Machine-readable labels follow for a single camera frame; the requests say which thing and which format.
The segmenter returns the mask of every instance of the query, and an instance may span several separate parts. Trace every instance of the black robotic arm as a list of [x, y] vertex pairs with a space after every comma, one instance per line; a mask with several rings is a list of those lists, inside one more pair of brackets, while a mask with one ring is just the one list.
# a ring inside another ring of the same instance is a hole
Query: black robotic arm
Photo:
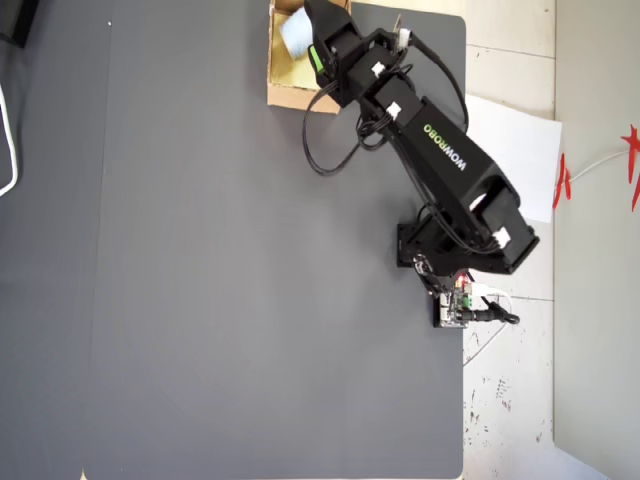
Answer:
[[[464, 131], [416, 96], [402, 62], [409, 46], [436, 62], [452, 80], [468, 121], [464, 96], [446, 66], [407, 31], [405, 45], [398, 32], [378, 29], [363, 37], [348, 12], [328, 0], [305, 0], [305, 10], [313, 27], [309, 58], [322, 87], [312, 104], [324, 94], [341, 107], [357, 101], [370, 127], [363, 136], [383, 135], [424, 201], [423, 218], [398, 225], [398, 266], [414, 268], [436, 296], [450, 295], [469, 268], [513, 273], [539, 242], [518, 210], [518, 193]], [[310, 159], [306, 131], [303, 136]]]

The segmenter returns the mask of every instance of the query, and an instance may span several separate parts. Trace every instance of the white wall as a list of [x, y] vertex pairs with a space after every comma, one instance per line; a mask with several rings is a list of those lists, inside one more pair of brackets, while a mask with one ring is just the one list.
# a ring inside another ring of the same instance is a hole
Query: white wall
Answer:
[[[640, 1], [557, 0], [556, 117], [573, 175], [640, 127]], [[640, 478], [640, 205], [628, 157], [588, 173], [555, 216], [556, 445]]]

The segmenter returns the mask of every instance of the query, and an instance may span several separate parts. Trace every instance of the white sheet of paper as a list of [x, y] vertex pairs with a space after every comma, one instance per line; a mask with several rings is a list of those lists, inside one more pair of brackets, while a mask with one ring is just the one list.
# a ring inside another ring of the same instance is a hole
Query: white sheet of paper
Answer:
[[562, 123], [471, 95], [469, 137], [500, 166], [520, 195], [520, 212], [550, 223]]

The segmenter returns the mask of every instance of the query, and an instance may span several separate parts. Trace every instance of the cardboard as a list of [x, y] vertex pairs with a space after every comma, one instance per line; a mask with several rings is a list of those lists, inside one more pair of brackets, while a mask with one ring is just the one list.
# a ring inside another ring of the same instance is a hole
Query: cardboard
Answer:
[[[351, 0], [331, 0], [351, 13]], [[267, 62], [267, 104], [306, 110], [320, 90], [307, 56], [293, 60], [282, 40], [280, 27], [303, 7], [304, 0], [271, 0], [269, 13], [269, 58]], [[333, 113], [340, 107], [329, 96], [316, 103], [314, 112]]]

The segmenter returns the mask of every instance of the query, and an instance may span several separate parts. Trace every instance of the gray mat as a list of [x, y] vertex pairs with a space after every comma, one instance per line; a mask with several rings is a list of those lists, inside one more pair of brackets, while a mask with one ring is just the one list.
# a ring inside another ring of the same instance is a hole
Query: gray mat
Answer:
[[[354, 6], [364, 32], [396, 13]], [[464, 78], [461, 19], [405, 24]], [[457, 476], [462, 335], [395, 267], [415, 189], [390, 148], [311, 171], [302, 113], [266, 105], [267, 29], [249, 0], [115, 7], [89, 478]], [[319, 162], [356, 117], [313, 117]]]
[[3, 479], [79, 479], [85, 458], [111, 8], [41, 1], [27, 48], [0, 42], [21, 167], [0, 198]]

